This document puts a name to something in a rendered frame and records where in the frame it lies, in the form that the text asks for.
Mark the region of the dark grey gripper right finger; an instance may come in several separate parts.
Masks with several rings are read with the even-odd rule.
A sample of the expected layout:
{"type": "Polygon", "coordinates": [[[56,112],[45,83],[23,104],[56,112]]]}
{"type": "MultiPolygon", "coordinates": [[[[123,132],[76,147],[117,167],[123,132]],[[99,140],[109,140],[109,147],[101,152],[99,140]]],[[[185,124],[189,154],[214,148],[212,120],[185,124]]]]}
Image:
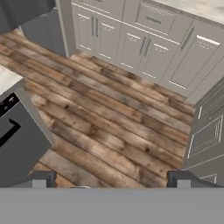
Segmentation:
{"type": "Polygon", "coordinates": [[[167,186],[172,188],[179,187],[179,181],[185,181],[185,186],[192,188],[196,187],[216,187],[215,183],[208,182],[197,178],[190,171],[168,171],[167,172],[167,186]]]}

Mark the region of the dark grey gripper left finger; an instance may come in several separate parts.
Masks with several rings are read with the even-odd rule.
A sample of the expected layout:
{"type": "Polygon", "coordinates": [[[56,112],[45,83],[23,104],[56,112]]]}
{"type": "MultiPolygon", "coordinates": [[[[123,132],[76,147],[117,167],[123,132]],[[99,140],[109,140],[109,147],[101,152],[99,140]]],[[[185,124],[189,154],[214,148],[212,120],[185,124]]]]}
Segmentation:
{"type": "Polygon", "coordinates": [[[34,171],[27,177],[11,182],[8,187],[17,188],[52,188],[56,186],[55,171],[34,171]]]}

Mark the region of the grey panelled cupboard run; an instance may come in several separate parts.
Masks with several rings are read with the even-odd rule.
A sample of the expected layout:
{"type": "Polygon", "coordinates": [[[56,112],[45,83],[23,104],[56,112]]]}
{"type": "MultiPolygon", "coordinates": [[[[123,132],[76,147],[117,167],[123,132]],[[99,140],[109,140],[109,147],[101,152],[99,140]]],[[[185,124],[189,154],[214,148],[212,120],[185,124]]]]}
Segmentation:
{"type": "Polygon", "coordinates": [[[224,186],[224,77],[196,103],[181,169],[224,186]]]}

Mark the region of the pale grey cupboard run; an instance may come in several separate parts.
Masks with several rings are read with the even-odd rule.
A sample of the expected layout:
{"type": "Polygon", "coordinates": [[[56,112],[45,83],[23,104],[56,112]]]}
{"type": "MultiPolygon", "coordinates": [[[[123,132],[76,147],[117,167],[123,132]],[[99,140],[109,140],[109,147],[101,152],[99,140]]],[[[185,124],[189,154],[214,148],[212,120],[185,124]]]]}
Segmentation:
{"type": "Polygon", "coordinates": [[[224,78],[224,20],[183,0],[56,0],[66,55],[88,53],[195,103],[224,78]]]}

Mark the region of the dark grey fridge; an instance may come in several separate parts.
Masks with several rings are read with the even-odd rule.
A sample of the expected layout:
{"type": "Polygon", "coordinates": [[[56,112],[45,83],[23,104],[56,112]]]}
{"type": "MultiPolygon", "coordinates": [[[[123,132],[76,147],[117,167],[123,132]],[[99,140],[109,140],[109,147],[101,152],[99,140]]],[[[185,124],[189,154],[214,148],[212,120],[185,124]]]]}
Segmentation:
{"type": "Polygon", "coordinates": [[[66,57],[55,0],[0,0],[0,35],[18,27],[31,42],[66,57]]]}

